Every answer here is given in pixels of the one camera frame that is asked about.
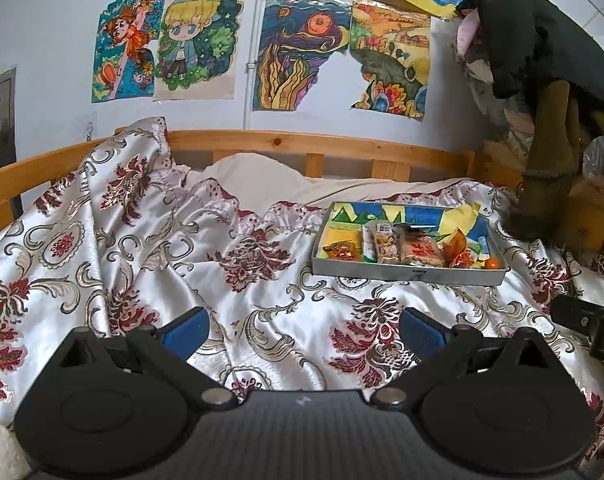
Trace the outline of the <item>red print snack packet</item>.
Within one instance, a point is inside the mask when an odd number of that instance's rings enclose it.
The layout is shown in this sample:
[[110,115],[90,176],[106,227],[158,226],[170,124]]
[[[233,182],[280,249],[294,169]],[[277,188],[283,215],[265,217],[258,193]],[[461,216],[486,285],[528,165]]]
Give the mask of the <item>red print snack packet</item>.
[[403,232],[398,239],[399,258],[409,266],[436,266],[442,268],[445,261],[441,249],[433,238],[420,232]]

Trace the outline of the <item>nut bar snack packet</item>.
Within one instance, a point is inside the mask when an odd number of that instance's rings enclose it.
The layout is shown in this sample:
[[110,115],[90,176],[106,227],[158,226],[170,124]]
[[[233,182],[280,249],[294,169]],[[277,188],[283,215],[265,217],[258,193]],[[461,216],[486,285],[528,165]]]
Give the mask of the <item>nut bar snack packet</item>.
[[377,262],[380,264],[398,264],[399,249],[392,224],[382,221],[375,222],[372,233]]

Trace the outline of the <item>orange snack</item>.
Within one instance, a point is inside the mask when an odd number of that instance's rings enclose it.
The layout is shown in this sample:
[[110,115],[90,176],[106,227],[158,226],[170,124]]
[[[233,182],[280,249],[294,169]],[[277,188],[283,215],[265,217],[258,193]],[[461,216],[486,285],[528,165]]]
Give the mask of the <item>orange snack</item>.
[[341,261],[361,261],[363,254],[358,244],[352,240],[338,240],[331,244],[323,246],[323,252],[328,259]]

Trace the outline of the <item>white green snack packet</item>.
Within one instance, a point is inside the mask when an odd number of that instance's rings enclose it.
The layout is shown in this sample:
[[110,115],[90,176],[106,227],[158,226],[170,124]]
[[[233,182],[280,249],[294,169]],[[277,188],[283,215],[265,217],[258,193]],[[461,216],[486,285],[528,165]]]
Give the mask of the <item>white green snack packet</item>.
[[361,227],[361,252],[363,253],[364,261],[372,263],[377,262],[375,235],[373,235],[369,226]]

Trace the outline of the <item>colourful painted tray box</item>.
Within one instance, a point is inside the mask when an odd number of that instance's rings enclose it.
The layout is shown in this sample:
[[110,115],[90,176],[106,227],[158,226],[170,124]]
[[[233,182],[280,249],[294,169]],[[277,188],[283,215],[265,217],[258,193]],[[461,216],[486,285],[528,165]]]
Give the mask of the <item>colourful painted tray box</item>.
[[498,286],[509,266],[479,206],[334,202],[311,252],[334,278]]

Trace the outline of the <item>small orange fruit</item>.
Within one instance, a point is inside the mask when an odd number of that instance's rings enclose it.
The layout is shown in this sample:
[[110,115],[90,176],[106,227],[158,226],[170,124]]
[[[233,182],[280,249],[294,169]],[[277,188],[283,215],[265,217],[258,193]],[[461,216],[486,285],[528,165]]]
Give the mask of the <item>small orange fruit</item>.
[[503,267],[503,265],[500,263],[500,260],[490,257],[487,258],[484,262],[483,262],[483,268],[486,270],[498,270],[501,269]]

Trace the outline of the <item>floral satin bedspread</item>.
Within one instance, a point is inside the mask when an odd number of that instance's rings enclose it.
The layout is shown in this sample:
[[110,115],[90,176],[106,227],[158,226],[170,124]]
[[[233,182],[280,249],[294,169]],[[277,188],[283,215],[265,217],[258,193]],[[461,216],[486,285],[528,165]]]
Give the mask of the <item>floral satin bedspread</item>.
[[[191,364],[239,398],[256,390],[360,389],[398,378],[419,359],[398,333],[416,308],[488,336],[538,330],[596,419],[581,464],[604,471],[604,362],[552,323],[549,302],[575,294],[604,306],[604,257],[575,256],[507,234],[507,190],[461,180],[434,193],[366,202],[479,206],[509,266],[495,287],[328,278],[311,250],[330,205],[285,202],[243,210],[213,179],[185,187],[161,118],[135,122],[101,144],[0,232],[0,444],[53,351],[76,326],[122,336],[163,326],[193,307],[211,329]],[[0,453],[0,478],[21,477],[17,452]]]

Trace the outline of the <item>brown hanging trousers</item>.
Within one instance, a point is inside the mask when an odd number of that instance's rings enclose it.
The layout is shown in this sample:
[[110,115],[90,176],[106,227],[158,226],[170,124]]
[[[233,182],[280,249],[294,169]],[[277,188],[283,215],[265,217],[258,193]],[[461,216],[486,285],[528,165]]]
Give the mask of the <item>brown hanging trousers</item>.
[[580,124],[579,103],[565,80],[542,90],[534,127],[518,205],[505,221],[505,230],[519,240],[544,240],[557,229],[562,204],[590,140]]

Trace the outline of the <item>white pillow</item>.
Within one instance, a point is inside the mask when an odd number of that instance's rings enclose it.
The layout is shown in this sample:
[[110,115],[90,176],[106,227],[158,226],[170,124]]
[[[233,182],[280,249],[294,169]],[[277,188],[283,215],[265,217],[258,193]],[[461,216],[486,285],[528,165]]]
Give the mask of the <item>white pillow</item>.
[[241,153],[221,159],[203,171],[187,173],[185,187],[213,179],[239,200],[240,208],[265,214],[275,203],[326,207],[338,200],[382,200],[399,193],[434,193],[455,185],[459,178],[435,182],[395,182],[380,179],[308,178],[264,155]]

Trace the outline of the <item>blond boy drawing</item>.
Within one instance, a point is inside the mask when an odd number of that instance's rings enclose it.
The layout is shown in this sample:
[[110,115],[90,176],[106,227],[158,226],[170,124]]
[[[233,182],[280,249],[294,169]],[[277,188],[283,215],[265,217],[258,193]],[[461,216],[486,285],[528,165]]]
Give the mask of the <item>blond boy drawing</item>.
[[230,100],[243,0],[167,0],[154,72],[155,101]]

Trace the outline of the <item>landscape hill drawing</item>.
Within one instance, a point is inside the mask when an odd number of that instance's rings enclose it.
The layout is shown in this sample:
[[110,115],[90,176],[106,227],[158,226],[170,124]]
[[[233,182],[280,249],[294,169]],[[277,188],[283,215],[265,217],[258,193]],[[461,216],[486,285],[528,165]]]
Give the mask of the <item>landscape hill drawing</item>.
[[430,42],[429,15],[372,0],[354,0],[349,52],[360,64],[367,86],[353,106],[422,118],[431,66]]

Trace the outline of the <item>black jacket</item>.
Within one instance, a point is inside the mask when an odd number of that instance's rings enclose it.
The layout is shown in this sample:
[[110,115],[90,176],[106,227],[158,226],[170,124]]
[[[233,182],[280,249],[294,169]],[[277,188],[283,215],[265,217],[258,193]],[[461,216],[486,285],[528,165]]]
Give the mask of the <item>black jacket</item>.
[[544,88],[564,80],[604,113],[604,50],[549,0],[462,0],[457,10],[479,14],[495,98],[520,94],[534,107]]

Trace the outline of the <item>red haired girl drawing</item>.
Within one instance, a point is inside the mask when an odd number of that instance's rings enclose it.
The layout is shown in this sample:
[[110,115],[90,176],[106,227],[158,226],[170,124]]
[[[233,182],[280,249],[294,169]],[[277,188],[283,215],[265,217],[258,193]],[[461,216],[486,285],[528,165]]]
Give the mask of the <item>red haired girl drawing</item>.
[[153,96],[164,0],[115,0],[100,14],[94,47],[91,102]]

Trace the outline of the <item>swirly sun drawing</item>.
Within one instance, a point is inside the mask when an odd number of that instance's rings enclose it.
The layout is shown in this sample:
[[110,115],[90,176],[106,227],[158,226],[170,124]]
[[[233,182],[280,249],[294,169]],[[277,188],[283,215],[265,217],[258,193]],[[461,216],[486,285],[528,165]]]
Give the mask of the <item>swirly sun drawing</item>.
[[293,112],[320,67],[349,47],[351,7],[340,0],[265,0],[254,110]]

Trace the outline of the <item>white wall conduit pipe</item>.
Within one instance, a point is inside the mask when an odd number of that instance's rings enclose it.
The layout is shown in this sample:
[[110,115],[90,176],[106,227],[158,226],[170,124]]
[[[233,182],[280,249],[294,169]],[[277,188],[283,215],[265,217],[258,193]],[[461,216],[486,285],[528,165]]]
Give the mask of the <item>white wall conduit pipe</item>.
[[249,58],[247,59],[247,65],[245,65],[245,71],[247,72],[247,85],[245,86],[243,120],[242,120],[242,128],[244,130],[251,129],[251,114],[252,114],[252,110],[253,110],[255,68],[256,68],[256,63],[257,63],[257,57],[259,56],[257,51],[259,50],[259,34],[261,33],[262,12],[263,12],[263,0],[255,0],[253,21],[252,21],[252,28],[251,28]]

